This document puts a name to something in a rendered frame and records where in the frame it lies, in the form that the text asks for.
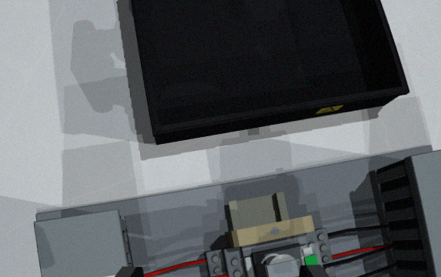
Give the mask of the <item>black parts tray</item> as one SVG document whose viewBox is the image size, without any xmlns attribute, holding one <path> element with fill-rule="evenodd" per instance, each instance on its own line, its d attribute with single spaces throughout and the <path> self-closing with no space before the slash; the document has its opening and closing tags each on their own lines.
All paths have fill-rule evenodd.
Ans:
<svg viewBox="0 0 441 277">
<path fill-rule="evenodd" d="M 380 0 L 131 3 L 156 145 L 410 93 Z"/>
</svg>

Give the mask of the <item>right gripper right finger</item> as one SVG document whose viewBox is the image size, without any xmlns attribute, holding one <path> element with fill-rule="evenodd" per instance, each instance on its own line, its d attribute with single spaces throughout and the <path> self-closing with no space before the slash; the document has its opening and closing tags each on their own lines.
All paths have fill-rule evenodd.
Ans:
<svg viewBox="0 0 441 277">
<path fill-rule="evenodd" d="M 299 277 L 329 277 L 321 265 L 301 265 Z"/>
</svg>

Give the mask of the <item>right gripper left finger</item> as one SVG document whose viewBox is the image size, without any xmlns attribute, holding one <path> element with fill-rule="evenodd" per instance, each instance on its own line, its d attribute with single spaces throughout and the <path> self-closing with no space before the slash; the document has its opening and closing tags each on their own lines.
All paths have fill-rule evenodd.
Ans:
<svg viewBox="0 0 441 277">
<path fill-rule="evenodd" d="M 123 266 L 115 277 L 144 277 L 142 267 Z"/>
</svg>

